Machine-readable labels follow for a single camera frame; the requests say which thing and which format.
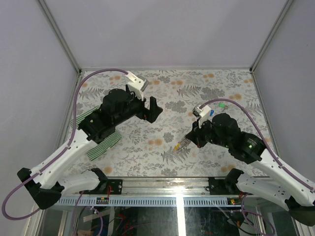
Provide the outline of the yellow key tag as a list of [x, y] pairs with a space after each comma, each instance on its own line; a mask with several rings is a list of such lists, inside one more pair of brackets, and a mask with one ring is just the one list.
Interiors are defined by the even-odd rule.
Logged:
[[177, 151], [180, 147], [180, 144], [177, 144], [175, 147], [174, 147], [174, 151]]

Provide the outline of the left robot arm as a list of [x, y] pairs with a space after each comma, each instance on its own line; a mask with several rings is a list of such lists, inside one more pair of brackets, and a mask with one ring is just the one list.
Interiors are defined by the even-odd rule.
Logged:
[[138, 117], [150, 123], [155, 122], [163, 109], [157, 105], [154, 97], [150, 97], [148, 108], [145, 102], [145, 99], [137, 98], [134, 92], [118, 88], [110, 90], [100, 107], [75, 128], [74, 137], [59, 148], [61, 154], [56, 161], [53, 156], [49, 156], [32, 169], [22, 168], [17, 176], [21, 181], [31, 178], [25, 188], [38, 207], [47, 209], [67, 194], [106, 193], [108, 178], [101, 169], [92, 168], [69, 177], [63, 177], [64, 172], [76, 159], [114, 134], [116, 126], [124, 121]]

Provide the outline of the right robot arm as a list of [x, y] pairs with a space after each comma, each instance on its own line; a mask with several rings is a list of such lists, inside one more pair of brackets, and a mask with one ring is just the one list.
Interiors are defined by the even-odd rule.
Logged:
[[228, 114], [215, 115], [201, 126], [194, 122], [185, 138], [199, 148], [207, 143], [227, 148], [235, 159], [261, 170], [277, 183], [256, 180], [233, 169], [224, 182], [228, 193], [241, 191], [257, 195], [282, 207], [298, 222], [314, 226], [315, 183], [268, 150], [258, 136], [241, 131], [237, 121]]

